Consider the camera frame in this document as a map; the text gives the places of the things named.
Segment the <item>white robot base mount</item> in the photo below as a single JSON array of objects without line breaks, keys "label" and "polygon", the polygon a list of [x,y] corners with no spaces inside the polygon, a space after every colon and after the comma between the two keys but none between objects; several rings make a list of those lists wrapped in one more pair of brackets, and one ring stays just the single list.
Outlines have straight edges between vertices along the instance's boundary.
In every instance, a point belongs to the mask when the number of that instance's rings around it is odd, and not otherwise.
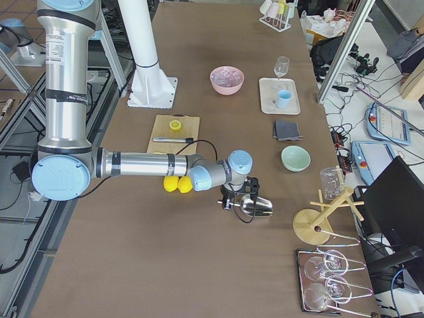
[{"label": "white robot base mount", "polygon": [[122,0],[119,8],[136,66],[128,106],[171,109],[178,79],[160,68],[147,2]]}]

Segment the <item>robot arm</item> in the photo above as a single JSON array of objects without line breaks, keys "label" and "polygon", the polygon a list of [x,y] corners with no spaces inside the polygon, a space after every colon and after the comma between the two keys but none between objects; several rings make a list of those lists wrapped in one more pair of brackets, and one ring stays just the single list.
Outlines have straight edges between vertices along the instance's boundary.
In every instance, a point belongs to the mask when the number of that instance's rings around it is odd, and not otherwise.
[{"label": "robot arm", "polygon": [[188,177],[196,191],[220,187],[223,209],[257,201],[259,184],[250,177],[252,157],[234,150],[210,162],[198,154],[110,152],[86,137],[89,39],[102,18],[99,1],[39,1],[46,31],[46,134],[32,170],[37,192],[56,201],[79,197],[92,178],[113,176]]}]

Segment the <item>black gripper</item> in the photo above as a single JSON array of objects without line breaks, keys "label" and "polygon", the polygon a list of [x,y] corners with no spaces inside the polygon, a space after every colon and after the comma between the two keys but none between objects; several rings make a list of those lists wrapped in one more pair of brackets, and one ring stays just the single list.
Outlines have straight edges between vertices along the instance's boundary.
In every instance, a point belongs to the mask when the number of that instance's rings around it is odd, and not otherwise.
[{"label": "black gripper", "polygon": [[246,177],[242,185],[226,184],[220,187],[223,198],[217,203],[224,210],[231,210],[235,207],[235,200],[243,195],[249,195],[251,199],[257,199],[259,192],[259,182],[257,178]]}]

